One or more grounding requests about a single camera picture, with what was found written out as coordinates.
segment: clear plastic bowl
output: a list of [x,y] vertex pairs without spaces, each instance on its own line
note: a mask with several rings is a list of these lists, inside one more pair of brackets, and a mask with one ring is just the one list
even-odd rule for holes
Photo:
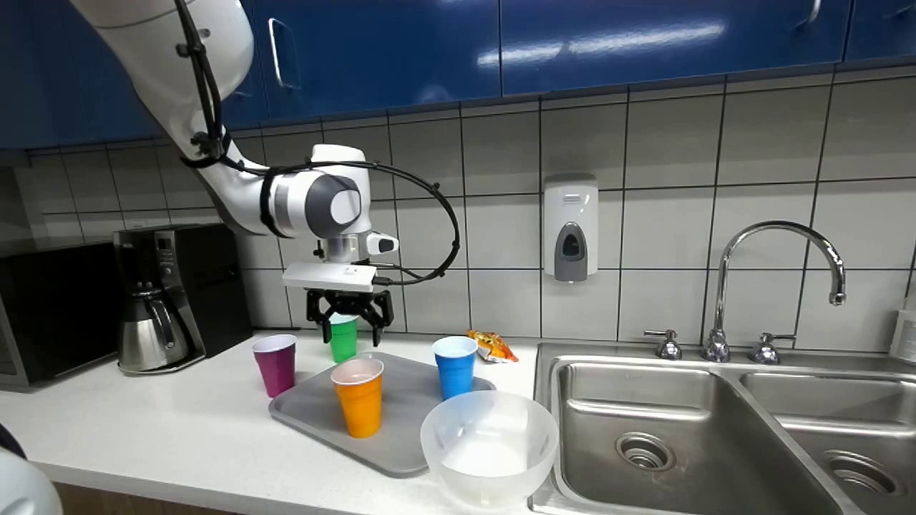
[[435,482],[464,508],[521,507],[559,449],[557,417],[537,401],[504,391],[466,391],[438,402],[421,445]]

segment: drain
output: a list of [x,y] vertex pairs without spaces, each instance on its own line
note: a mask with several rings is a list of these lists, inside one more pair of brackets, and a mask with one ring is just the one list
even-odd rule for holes
[[847,451],[847,449],[827,451],[827,468],[833,471],[833,477],[853,482],[860,488],[884,491],[884,494],[900,491],[900,482],[877,459],[860,451]]
[[628,462],[647,471],[671,468],[675,462],[675,451],[671,451],[671,445],[651,431],[622,435],[618,451]]

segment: kitchen counter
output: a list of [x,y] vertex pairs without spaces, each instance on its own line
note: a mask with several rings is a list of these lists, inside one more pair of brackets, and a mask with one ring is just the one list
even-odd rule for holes
[[[302,378],[333,365],[316,335],[295,338]],[[432,362],[431,339],[386,335],[378,349]],[[532,396],[537,346],[514,349],[518,362],[475,374]],[[71,485],[227,511],[462,511],[431,471],[386,477],[272,421],[252,339],[177,374],[123,378],[109,361],[38,391],[0,391],[0,424]]]

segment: sink basin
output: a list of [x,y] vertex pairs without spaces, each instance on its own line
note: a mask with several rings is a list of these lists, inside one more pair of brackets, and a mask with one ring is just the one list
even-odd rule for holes
[[866,511],[916,511],[916,381],[750,371],[741,382]]
[[537,511],[844,511],[741,381],[668,361],[545,361],[537,396],[561,449]]

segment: blue cup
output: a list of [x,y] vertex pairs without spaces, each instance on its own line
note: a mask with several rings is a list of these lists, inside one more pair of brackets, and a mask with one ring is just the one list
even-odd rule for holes
[[432,352],[441,396],[455,396],[475,389],[478,344],[474,338],[438,338]]

